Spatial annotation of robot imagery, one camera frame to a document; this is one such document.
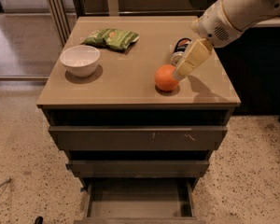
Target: speckled floor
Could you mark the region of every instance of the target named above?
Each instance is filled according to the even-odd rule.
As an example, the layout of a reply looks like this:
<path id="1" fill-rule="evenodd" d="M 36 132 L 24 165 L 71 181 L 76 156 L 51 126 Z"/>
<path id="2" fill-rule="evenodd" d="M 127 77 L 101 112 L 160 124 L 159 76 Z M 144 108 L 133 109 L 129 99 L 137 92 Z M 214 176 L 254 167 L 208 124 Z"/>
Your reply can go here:
<path id="1" fill-rule="evenodd" d="M 43 85 L 0 82 L 0 182 L 12 179 L 0 189 L 2 224 L 34 223 L 37 216 L 44 224 L 72 224 L 83 216 L 87 195 L 35 105 Z M 280 224 L 277 117 L 232 117 L 193 196 L 204 223 Z"/>

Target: drawer cabinet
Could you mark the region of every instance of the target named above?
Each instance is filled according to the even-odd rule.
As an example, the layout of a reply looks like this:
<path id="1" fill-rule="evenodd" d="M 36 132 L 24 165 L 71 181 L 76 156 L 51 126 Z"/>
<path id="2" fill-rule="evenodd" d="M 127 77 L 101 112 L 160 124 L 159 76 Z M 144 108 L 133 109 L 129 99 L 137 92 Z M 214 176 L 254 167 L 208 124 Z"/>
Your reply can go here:
<path id="1" fill-rule="evenodd" d="M 50 135 L 68 158 L 66 167 L 88 191 L 85 216 L 77 224 L 197 223 L 191 193 L 224 140 L 240 100 L 215 52 L 175 91 L 156 89 L 154 74 L 170 62 L 177 40 L 199 38 L 189 26 L 196 19 L 78 19 L 64 49 L 106 26 L 135 31 L 141 38 L 125 52 L 100 49 L 100 72 L 91 77 L 71 76 L 57 61 L 37 101 Z M 174 209 L 167 206 L 172 203 L 167 202 L 169 193 L 177 197 Z M 150 205 L 152 196 L 156 206 L 168 207 L 164 217 Z M 103 198 L 111 202 L 102 206 Z M 137 211 L 142 202 L 148 212 L 156 210 L 156 218 L 131 217 L 134 204 L 135 213 L 144 213 Z M 117 211 L 106 211 L 112 203 Z"/>

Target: green snack bag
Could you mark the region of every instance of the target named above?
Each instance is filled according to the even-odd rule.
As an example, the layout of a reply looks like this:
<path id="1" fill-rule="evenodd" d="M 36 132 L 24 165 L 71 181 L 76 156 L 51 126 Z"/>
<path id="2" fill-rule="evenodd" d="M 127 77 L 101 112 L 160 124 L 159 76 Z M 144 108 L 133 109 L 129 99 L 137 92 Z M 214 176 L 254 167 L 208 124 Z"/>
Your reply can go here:
<path id="1" fill-rule="evenodd" d="M 109 47 L 115 50 L 126 50 L 131 43 L 139 39 L 139 34 L 120 29 L 107 28 L 91 33 L 84 43 L 94 47 Z"/>

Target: countertop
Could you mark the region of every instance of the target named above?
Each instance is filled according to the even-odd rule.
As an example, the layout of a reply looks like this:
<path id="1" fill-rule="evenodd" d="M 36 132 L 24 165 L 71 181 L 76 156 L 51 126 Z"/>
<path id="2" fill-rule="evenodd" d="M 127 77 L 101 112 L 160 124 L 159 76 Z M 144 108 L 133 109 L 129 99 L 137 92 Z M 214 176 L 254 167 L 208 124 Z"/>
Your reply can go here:
<path id="1" fill-rule="evenodd" d="M 38 106 L 235 106 L 240 104 L 216 53 L 179 83 L 172 92 L 158 91 L 154 74 L 170 63 L 176 42 L 199 37 L 190 29 L 196 17 L 80 17 L 63 50 L 81 44 L 94 30 L 118 28 L 140 39 L 125 52 L 101 51 L 100 65 L 86 78 L 68 73 L 56 62 Z"/>

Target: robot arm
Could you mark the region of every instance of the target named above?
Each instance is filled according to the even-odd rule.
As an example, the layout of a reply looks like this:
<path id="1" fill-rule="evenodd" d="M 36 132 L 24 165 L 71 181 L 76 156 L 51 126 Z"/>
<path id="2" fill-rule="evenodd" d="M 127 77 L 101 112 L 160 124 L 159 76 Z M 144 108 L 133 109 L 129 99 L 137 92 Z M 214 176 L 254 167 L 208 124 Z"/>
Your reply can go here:
<path id="1" fill-rule="evenodd" d="M 212 47 L 223 48 L 260 21 L 280 15 L 280 0 L 217 0 L 192 24 L 202 38 L 185 51 L 173 77 L 183 79 L 211 55 Z"/>

